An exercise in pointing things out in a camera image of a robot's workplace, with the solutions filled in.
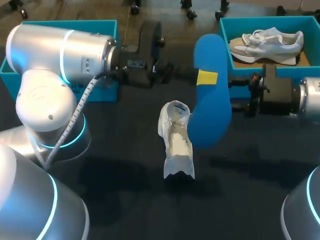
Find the shoe lace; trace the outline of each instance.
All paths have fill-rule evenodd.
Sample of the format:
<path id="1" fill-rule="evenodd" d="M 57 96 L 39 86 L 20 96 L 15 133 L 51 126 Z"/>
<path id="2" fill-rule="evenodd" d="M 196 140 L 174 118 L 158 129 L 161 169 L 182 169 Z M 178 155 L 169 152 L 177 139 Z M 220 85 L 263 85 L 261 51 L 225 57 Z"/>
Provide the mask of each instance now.
<path id="1" fill-rule="evenodd" d="M 245 43 L 245 46 L 251 45 L 251 44 L 261 44 L 266 43 L 268 39 L 277 38 L 278 36 L 262 36 L 261 32 L 264 30 L 258 29 L 255 30 L 252 34 L 242 34 L 242 40 Z"/>

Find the label sticker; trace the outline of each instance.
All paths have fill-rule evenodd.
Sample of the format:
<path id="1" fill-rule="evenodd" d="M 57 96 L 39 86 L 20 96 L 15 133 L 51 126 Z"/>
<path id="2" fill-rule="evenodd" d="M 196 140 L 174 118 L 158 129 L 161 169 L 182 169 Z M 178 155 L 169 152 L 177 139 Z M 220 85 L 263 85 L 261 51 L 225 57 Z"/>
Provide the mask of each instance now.
<path id="1" fill-rule="evenodd" d="M 218 80 L 217 72 L 202 71 L 198 72 L 198 78 L 196 80 L 196 85 L 216 85 Z"/>

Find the shoe sole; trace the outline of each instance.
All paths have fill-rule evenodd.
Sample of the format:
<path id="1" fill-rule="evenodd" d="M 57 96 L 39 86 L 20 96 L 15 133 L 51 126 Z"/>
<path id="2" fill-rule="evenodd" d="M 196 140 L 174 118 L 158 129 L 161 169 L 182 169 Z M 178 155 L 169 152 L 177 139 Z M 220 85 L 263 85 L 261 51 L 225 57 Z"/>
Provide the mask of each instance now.
<path id="1" fill-rule="evenodd" d="M 242 55 L 231 52 L 231 55 L 248 64 L 253 64 L 260 59 L 270 59 L 279 64 L 293 66 L 297 64 L 298 54 L 284 54 L 284 55 L 270 55 L 270 56 L 242 56 Z"/>

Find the white shoe upper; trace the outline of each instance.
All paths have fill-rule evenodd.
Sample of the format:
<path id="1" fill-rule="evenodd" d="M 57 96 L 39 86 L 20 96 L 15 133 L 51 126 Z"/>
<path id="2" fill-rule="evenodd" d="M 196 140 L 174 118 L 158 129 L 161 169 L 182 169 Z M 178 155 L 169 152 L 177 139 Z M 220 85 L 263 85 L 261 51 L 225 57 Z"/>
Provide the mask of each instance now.
<path id="1" fill-rule="evenodd" d="M 230 51 L 238 55 L 299 54 L 304 45 L 304 34 L 280 32 L 275 27 L 243 34 L 230 41 Z"/>
<path id="2" fill-rule="evenodd" d="M 188 106 L 179 101 L 168 102 L 161 109 L 158 134 L 165 144 L 164 178 L 180 171 L 195 178 L 193 148 L 187 133 L 190 115 Z"/>

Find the glowing blue ring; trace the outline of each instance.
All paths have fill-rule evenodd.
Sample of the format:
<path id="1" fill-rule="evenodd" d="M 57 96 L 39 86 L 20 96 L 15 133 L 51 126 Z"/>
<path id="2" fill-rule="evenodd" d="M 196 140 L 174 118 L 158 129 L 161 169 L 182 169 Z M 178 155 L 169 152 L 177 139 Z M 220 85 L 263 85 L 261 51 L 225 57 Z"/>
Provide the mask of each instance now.
<path id="1" fill-rule="evenodd" d="M 314 207 L 314 205 L 313 205 L 313 203 L 311 201 L 311 197 L 310 197 L 310 180 L 311 180 L 311 177 L 314 174 L 315 170 L 312 171 L 312 173 L 309 175 L 308 181 L 306 182 L 306 197 L 308 199 L 308 203 L 309 203 L 311 212 L 313 213 L 316 221 L 320 225 L 320 217 L 318 216 L 318 214 L 317 214 L 317 212 L 315 210 L 315 207 Z"/>
<path id="2" fill-rule="evenodd" d="M 77 141 L 80 137 L 81 137 L 81 135 L 85 132 L 85 128 L 86 128 L 86 118 L 85 118 L 85 115 L 83 114 L 83 128 L 82 128 L 82 130 L 81 130 L 81 132 L 80 132 L 80 134 L 75 138 L 75 139 L 73 139 L 71 142 L 69 142 L 69 143 L 67 143 L 67 144 L 65 144 L 65 145 L 62 145 L 62 146 L 60 146 L 60 148 L 65 148 L 65 147 L 68 147 L 68 146 L 70 146 L 71 144 L 73 144 L 75 141 Z M 46 145 L 44 145 L 44 144 L 42 144 L 42 143 L 40 143 L 43 147 L 45 147 L 45 148 L 47 148 L 47 149 L 54 149 L 55 147 L 54 146 L 46 146 Z"/>
<path id="3" fill-rule="evenodd" d="M 69 38 L 69 36 L 74 32 L 75 30 L 69 30 L 63 37 L 62 40 L 62 46 L 60 48 L 60 72 L 61 72 L 61 76 L 62 79 L 67 83 L 70 84 L 70 82 L 67 80 L 67 76 L 65 73 L 65 66 L 64 66 L 64 54 L 65 54 L 65 48 L 67 45 L 67 40 Z"/>
<path id="4" fill-rule="evenodd" d="M 42 240 L 42 238 L 45 236 L 45 234 L 47 233 L 52 220 L 54 219 L 54 215 L 57 209 L 57 202 L 58 202 L 58 190 L 57 190 L 57 185 L 55 180 L 53 179 L 52 176 L 49 175 L 49 177 L 51 178 L 52 184 L 53 184 L 53 204 L 52 204 L 52 209 L 49 215 L 49 218 L 46 222 L 46 224 L 44 225 L 44 228 L 42 229 L 40 235 L 36 238 L 36 240 Z"/>

